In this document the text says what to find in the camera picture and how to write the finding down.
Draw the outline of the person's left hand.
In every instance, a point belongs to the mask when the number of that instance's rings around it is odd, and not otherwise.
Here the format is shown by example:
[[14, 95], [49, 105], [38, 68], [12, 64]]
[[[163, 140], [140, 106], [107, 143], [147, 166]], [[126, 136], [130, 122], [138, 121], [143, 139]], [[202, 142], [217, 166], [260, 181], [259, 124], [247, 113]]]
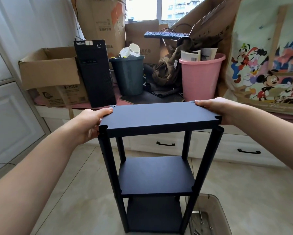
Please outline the person's left hand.
[[67, 123], [72, 142], [75, 145], [81, 145], [98, 137], [99, 125], [102, 119], [93, 120], [92, 113], [93, 110], [91, 109], [83, 110]]

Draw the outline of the person's right hand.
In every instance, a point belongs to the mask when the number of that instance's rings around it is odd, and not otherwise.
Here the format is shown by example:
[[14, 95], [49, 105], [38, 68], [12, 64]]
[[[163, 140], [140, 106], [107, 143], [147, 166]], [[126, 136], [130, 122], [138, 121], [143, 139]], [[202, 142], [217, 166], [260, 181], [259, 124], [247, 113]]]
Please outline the person's right hand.
[[222, 125], [235, 125], [236, 113], [243, 107], [243, 104], [225, 98], [214, 98], [217, 101], [217, 111], [222, 116]]

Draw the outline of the dark blue shelf board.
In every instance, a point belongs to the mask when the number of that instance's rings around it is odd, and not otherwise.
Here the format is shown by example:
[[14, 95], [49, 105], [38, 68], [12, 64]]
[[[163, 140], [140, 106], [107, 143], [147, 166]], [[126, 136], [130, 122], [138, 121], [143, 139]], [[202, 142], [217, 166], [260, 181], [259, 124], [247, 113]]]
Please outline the dark blue shelf board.
[[114, 106], [99, 132], [109, 138], [214, 129], [222, 116], [194, 101]]

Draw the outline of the person's right forearm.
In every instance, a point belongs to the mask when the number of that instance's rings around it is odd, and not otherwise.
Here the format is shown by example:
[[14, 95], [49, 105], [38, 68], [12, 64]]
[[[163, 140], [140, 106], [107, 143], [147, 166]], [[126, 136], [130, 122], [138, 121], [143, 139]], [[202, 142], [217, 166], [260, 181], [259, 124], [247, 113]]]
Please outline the person's right forearm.
[[233, 125], [293, 171], [293, 123], [241, 103], [230, 112]]

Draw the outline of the person's left forearm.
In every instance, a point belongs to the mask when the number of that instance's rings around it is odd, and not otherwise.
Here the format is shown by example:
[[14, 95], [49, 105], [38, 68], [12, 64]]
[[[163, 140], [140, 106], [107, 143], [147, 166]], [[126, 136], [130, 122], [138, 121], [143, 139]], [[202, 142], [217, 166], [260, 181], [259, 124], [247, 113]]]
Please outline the person's left forearm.
[[48, 135], [0, 179], [0, 235], [30, 235], [77, 147], [76, 121]]

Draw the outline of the pink plastic waste bin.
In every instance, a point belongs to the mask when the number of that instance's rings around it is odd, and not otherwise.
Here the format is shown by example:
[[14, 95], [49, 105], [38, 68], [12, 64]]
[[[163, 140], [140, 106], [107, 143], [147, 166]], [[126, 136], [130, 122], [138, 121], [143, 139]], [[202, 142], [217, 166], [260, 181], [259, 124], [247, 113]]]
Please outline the pink plastic waste bin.
[[179, 59], [185, 101], [208, 100], [215, 96], [222, 62], [226, 55], [216, 53], [214, 60], [185, 61]]

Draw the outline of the black computer tower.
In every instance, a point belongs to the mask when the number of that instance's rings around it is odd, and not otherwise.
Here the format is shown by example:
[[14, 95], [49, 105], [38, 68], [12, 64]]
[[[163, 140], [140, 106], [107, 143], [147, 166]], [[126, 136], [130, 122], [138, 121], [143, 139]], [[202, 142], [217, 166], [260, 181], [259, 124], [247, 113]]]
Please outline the black computer tower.
[[75, 40], [74, 48], [91, 107], [116, 105], [105, 40]]

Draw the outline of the dark grey waste bin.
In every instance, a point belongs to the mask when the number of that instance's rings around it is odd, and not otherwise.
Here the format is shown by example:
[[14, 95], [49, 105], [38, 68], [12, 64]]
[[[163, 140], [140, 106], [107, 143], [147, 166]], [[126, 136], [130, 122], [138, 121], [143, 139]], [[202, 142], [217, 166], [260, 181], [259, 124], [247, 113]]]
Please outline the dark grey waste bin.
[[143, 61], [144, 56], [109, 59], [122, 96], [136, 96], [143, 93]]

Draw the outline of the white drawer bench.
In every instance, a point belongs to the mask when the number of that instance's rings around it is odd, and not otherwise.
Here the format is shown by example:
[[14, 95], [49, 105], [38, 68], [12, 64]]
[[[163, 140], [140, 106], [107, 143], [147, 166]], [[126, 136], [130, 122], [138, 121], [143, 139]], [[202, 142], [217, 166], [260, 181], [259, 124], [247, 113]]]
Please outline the white drawer bench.
[[[44, 118], [49, 129], [53, 132], [59, 126], [69, 121], [69, 111], [66, 108], [48, 108], [36, 106], [41, 117]], [[216, 160], [242, 163], [248, 165], [277, 166], [285, 167], [280, 160], [269, 151], [260, 146], [257, 142], [244, 134], [234, 126], [223, 126], [224, 133], [215, 154]], [[188, 156], [202, 158], [211, 130], [193, 131]], [[150, 134], [142, 136], [123, 137], [123, 144], [126, 150], [157, 153], [165, 155], [181, 155], [184, 144], [184, 132]], [[164, 144], [175, 143], [176, 146], [161, 146], [156, 142]], [[261, 151], [261, 154], [240, 153], [237, 149], [244, 151]]]

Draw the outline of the white printed booklet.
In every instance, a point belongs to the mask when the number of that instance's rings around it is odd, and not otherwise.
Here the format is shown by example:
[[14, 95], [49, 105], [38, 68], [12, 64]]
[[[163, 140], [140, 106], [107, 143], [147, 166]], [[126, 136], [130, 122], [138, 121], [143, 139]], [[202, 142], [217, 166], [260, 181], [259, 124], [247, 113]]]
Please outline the white printed booklet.
[[215, 55], [217, 53], [218, 48], [213, 47], [213, 48], [202, 48], [200, 50], [200, 58], [201, 61], [206, 61], [206, 60], [214, 60]]
[[201, 61], [201, 50], [186, 52], [181, 50], [181, 60], [187, 62], [199, 62]]

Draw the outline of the brown garment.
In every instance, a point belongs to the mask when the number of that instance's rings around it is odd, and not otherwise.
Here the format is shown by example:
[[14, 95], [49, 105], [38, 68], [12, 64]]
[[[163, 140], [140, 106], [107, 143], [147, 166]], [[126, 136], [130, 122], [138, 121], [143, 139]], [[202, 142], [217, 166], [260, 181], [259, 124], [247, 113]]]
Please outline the brown garment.
[[177, 82], [180, 67], [178, 67], [181, 51], [189, 51], [192, 46], [190, 37], [183, 37], [177, 41], [177, 47], [172, 54], [165, 55], [155, 66], [152, 78], [159, 86], [169, 86]]

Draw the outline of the open brown cardboard box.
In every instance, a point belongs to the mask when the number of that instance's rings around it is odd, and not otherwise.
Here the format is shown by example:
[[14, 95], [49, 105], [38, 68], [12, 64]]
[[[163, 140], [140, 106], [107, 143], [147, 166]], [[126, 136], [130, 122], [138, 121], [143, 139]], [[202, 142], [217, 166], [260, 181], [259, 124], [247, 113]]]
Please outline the open brown cardboard box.
[[41, 48], [19, 60], [22, 86], [37, 90], [47, 107], [89, 103], [74, 47]]

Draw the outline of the cartoon print tote bag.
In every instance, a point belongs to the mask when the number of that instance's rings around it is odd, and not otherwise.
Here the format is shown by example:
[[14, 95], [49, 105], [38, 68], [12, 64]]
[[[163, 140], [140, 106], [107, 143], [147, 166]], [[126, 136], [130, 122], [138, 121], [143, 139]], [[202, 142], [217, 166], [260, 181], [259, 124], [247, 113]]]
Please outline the cartoon print tote bag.
[[293, 115], [293, 0], [241, 0], [224, 98]]

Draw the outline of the black keyboard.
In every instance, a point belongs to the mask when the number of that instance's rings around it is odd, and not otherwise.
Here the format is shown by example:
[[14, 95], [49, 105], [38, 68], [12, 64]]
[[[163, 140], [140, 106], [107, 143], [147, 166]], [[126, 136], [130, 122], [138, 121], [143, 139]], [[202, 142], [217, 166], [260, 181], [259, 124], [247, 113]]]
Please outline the black keyboard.
[[151, 39], [171, 39], [178, 40], [180, 38], [189, 37], [188, 33], [178, 33], [178, 32], [159, 32], [159, 31], [148, 31], [144, 34], [144, 38]]

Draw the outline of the large tilted cardboard box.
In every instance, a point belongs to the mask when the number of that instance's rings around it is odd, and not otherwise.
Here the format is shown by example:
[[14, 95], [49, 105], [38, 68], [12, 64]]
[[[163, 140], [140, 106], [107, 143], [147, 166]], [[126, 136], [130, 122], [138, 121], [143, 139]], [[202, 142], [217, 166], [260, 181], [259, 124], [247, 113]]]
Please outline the large tilted cardboard box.
[[204, 0], [171, 26], [191, 38], [219, 36], [218, 52], [229, 59], [231, 34], [241, 0]]

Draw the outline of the dark blue shelf rack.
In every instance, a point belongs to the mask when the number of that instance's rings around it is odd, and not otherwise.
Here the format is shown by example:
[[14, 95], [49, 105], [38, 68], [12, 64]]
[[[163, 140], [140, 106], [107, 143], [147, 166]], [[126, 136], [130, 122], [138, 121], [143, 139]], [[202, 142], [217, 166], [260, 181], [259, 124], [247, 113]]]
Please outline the dark blue shelf rack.
[[224, 133], [212, 129], [196, 177], [187, 156], [191, 132], [186, 131], [182, 156], [126, 158], [121, 137], [117, 172], [110, 138], [101, 127], [98, 140], [125, 233], [174, 233], [184, 235], [203, 182]]

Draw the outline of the medium brown cardboard box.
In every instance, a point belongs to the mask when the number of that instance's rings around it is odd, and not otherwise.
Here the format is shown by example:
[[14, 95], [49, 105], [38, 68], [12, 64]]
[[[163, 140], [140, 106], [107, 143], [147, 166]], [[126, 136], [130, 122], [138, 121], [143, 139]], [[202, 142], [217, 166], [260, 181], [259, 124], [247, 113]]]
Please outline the medium brown cardboard box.
[[125, 24], [126, 47], [134, 43], [140, 47], [145, 64], [158, 64], [160, 59], [160, 39], [144, 38], [146, 32], [158, 32], [159, 21], [148, 20]]

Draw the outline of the tall brown cardboard box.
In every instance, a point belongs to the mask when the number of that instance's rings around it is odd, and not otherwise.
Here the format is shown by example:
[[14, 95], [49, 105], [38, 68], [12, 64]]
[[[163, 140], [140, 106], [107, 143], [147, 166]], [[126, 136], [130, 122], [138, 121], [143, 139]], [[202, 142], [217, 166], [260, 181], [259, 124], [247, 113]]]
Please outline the tall brown cardboard box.
[[125, 47], [126, 0], [71, 0], [86, 40], [104, 39], [108, 57]]

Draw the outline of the white tall cabinet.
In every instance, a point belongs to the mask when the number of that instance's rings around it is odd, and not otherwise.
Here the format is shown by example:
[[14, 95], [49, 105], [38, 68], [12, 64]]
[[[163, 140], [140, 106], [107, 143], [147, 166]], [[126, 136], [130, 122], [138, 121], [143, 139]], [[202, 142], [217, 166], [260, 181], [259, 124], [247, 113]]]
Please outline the white tall cabinet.
[[49, 133], [0, 46], [0, 178]]

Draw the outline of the clear plastic container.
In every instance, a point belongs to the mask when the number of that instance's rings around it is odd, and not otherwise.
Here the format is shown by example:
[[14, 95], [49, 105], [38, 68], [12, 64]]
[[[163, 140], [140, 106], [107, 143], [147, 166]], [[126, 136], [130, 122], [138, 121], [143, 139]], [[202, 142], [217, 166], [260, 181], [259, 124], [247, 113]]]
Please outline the clear plastic container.
[[207, 213], [209, 221], [214, 229], [215, 235], [232, 235], [221, 203], [215, 195], [200, 194], [195, 203], [193, 211], [201, 211], [202, 213]]

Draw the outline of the pile of metal screws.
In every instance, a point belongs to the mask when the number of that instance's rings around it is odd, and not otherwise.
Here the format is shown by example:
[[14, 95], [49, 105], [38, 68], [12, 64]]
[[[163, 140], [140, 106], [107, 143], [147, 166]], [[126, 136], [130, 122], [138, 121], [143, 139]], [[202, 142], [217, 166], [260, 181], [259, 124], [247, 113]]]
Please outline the pile of metal screws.
[[192, 235], [215, 235], [207, 213], [201, 211], [192, 211], [189, 229]]

